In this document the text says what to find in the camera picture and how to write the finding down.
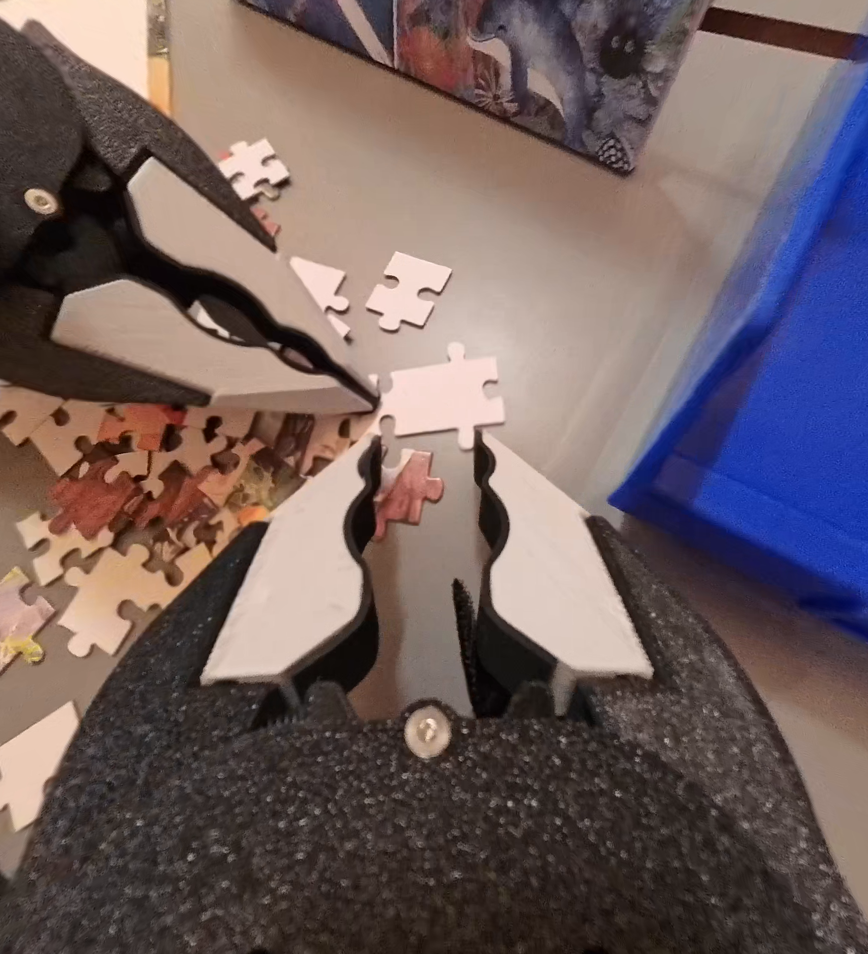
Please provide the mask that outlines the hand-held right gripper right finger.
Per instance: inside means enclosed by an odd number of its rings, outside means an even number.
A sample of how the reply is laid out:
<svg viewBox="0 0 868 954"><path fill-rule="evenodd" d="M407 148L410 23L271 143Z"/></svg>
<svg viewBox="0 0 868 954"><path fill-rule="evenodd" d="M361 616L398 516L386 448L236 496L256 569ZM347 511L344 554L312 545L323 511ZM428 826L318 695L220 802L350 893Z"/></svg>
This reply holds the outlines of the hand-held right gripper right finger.
<svg viewBox="0 0 868 954"><path fill-rule="evenodd" d="M598 546L591 515L495 436L474 447L478 527L489 548L474 660L513 697L544 685L556 716L602 678L649 681L654 665Z"/></svg>

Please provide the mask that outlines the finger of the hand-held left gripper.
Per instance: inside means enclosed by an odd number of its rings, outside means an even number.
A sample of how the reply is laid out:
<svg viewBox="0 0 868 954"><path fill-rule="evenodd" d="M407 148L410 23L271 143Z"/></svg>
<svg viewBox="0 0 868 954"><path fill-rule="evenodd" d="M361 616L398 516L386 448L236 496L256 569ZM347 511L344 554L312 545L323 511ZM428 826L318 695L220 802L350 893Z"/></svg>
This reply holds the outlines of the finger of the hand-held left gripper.
<svg viewBox="0 0 868 954"><path fill-rule="evenodd" d="M288 262L160 160L127 186L141 239L182 269L221 284L270 344L287 346L358 397L378 397Z"/></svg>
<svg viewBox="0 0 868 954"><path fill-rule="evenodd" d="M327 373L287 364L270 347L213 335L168 298L134 280L68 295L53 342L208 397L211 408L306 414L366 413L360 396Z"/></svg>

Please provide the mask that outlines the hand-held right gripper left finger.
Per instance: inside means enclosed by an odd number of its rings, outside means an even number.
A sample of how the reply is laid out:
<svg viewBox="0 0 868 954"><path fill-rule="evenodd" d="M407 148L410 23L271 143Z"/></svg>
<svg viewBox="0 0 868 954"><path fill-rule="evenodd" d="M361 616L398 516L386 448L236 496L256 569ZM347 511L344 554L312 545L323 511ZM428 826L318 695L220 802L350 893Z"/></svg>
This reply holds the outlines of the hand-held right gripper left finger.
<svg viewBox="0 0 868 954"><path fill-rule="evenodd" d="M381 459L380 436L364 436L274 510L203 686L328 678L324 663L349 639L378 642L363 554L376 531Z"/></svg>

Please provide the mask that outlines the animal jigsaw puzzle board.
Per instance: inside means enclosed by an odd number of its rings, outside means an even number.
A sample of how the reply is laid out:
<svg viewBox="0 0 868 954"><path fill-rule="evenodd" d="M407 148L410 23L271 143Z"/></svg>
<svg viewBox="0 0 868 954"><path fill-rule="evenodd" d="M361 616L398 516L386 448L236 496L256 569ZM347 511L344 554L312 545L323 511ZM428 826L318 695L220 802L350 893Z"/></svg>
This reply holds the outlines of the animal jigsaw puzzle board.
<svg viewBox="0 0 868 954"><path fill-rule="evenodd" d="M32 20L90 65L171 115L165 1L0 1L16 29Z"/></svg>

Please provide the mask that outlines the pink-brown jigsaw piece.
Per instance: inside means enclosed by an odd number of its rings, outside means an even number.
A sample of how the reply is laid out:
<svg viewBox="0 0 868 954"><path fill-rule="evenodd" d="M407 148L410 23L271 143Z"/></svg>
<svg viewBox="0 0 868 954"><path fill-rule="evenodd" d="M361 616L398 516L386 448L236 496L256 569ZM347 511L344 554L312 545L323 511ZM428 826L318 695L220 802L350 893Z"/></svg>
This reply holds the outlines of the pink-brown jigsaw piece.
<svg viewBox="0 0 868 954"><path fill-rule="evenodd" d="M382 467L380 486L374 496L374 541L383 540L392 523L419 526L424 506L442 499L444 483L431 473L433 460L431 451L405 448L396 466Z"/></svg>

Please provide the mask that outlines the white-backed jigsaw piece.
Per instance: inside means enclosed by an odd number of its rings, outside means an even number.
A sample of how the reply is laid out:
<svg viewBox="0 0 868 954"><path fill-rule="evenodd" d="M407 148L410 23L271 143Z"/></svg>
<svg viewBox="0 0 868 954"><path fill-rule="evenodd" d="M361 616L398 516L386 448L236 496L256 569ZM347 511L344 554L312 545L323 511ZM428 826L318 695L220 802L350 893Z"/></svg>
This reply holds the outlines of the white-backed jigsaw piece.
<svg viewBox="0 0 868 954"><path fill-rule="evenodd" d="M494 356L469 359L464 345L453 341L446 362L391 373L391 388L380 397L375 430L380 430L381 421L391 419L397 437L450 431L458 448L470 451L480 428L506 421L504 400L484 392L498 382Z"/></svg>

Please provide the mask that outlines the grey desk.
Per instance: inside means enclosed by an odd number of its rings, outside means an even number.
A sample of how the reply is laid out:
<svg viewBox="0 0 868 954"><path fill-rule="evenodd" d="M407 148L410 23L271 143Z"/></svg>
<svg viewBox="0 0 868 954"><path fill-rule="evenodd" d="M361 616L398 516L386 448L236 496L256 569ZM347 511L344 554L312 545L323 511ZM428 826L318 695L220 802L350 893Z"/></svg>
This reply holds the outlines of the grey desk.
<svg viewBox="0 0 868 954"><path fill-rule="evenodd" d="M386 374L499 362L499 438L592 512L635 459L813 104L860 33L725 2L618 177L236 2L167 2L172 107L213 155L268 137L280 248L346 273ZM726 641L792 748L868 918L868 645L652 526L625 536Z"/></svg>

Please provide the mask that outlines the blue plastic bin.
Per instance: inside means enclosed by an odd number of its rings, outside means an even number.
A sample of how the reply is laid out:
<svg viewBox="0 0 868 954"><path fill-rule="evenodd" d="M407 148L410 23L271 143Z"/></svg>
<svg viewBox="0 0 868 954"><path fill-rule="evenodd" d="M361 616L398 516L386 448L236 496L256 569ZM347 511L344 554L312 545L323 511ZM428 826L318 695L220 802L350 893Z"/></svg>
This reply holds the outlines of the blue plastic bin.
<svg viewBox="0 0 868 954"><path fill-rule="evenodd" d="M868 40L858 50L608 501L868 643Z"/></svg>

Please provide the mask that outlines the colourful printed puzzle box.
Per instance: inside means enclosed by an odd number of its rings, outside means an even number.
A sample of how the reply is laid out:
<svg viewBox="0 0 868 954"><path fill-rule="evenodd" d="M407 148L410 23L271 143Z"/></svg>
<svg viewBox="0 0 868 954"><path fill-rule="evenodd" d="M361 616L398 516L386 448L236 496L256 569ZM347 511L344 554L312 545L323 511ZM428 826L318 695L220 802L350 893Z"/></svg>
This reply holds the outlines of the colourful printed puzzle box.
<svg viewBox="0 0 868 954"><path fill-rule="evenodd" d="M710 2L241 5L627 176Z"/></svg>

